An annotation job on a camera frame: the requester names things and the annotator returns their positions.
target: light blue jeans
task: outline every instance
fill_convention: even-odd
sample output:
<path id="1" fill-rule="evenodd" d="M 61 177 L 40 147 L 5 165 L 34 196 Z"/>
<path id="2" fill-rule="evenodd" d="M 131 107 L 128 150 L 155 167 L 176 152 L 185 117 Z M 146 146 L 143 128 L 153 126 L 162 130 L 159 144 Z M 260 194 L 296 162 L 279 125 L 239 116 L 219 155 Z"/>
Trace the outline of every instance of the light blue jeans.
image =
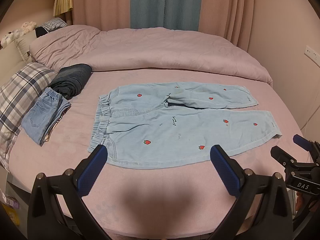
<path id="1" fill-rule="evenodd" d="M 281 132 L 245 87 L 196 82 L 118 87 L 99 98 L 89 152 L 108 149 L 107 163 L 160 169 L 203 162 L 220 144 L 229 156 L 260 146 Z"/>
<path id="2" fill-rule="evenodd" d="M 71 104 L 61 94 L 51 88 L 46 88 L 34 106 L 24 116 L 21 125 L 26 134 L 41 146 L 44 137 L 70 106 Z"/>

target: checkered fabric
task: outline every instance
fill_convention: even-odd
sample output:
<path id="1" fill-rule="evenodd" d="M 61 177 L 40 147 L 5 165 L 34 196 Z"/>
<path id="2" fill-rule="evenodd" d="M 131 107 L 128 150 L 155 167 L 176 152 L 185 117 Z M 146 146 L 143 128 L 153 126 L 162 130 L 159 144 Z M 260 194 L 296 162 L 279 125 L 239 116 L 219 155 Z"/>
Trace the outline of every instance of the checkered fabric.
<path id="1" fill-rule="evenodd" d="M 60 18 L 53 18 L 52 20 L 47 21 L 47 22 L 39 25 L 38 27 L 40 27 L 40 26 L 45 28 L 45 30 L 47 32 L 52 32 L 56 29 L 66 27 L 66 26 L 68 26 L 68 24 L 65 21 L 61 20 Z"/>
<path id="2" fill-rule="evenodd" d="M 9 171 L 9 154 L 24 115 L 34 105 L 56 72 L 33 62 L 0 88 L 0 162 Z"/>

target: jeans pocket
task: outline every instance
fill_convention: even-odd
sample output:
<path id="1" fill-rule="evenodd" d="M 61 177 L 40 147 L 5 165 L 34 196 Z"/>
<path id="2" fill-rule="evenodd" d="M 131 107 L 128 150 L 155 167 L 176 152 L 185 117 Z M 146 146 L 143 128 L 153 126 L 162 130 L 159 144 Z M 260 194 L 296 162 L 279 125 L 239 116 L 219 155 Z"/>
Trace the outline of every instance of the jeans pocket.
<path id="1" fill-rule="evenodd" d="M 39 102 L 36 102 L 32 114 L 30 116 L 31 125 L 33 127 L 39 127 L 42 121 L 45 119 L 48 109 L 42 107 Z"/>

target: plush toy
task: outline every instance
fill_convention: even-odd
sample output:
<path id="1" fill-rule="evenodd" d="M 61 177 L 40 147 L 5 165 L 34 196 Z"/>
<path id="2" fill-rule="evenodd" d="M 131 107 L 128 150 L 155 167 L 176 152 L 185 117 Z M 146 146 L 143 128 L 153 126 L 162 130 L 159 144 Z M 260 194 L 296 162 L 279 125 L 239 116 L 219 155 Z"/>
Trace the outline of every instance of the plush toy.
<path id="1" fill-rule="evenodd" d="M 13 39 L 16 40 L 18 38 L 20 38 L 21 36 L 23 36 L 25 33 L 24 31 L 20 28 L 20 29 L 16 29 L 13 31 Z"/>
<path id="2" fill-rule="evenodd" d="M 2 39 L 1 39 L 1 46 L 2 48 L 5 48 L 6 46 L 8 46 L 12 41 L 13 41 L 13 38 L 14 38 L 14 34 L 13 33 L 8 33 L 6 34 Z"/>
<path id="3" fill-rule="evenodd" d="M 21 29 L 24 31 L 25 34 L 31 32 L 36 28 L 37 24 L 35 22 L 25 22 L 22 24 Z"/>

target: pink curtain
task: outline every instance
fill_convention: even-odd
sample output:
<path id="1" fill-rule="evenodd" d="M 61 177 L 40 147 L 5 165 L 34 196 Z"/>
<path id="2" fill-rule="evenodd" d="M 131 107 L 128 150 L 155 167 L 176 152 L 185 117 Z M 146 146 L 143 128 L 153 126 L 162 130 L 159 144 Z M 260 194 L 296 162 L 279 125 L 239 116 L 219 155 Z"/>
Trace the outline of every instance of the pink curtain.
<path id="1" fill-rule="evenodd" d="M 202 0 L 199 31 L 226 38 L 247 51 L 254 0 Z"/>
<path id="2" fill-rule="evenodd" d="M 103 31 L 130 28 L 130 0 L 73 0 L 72 18 Z"/>

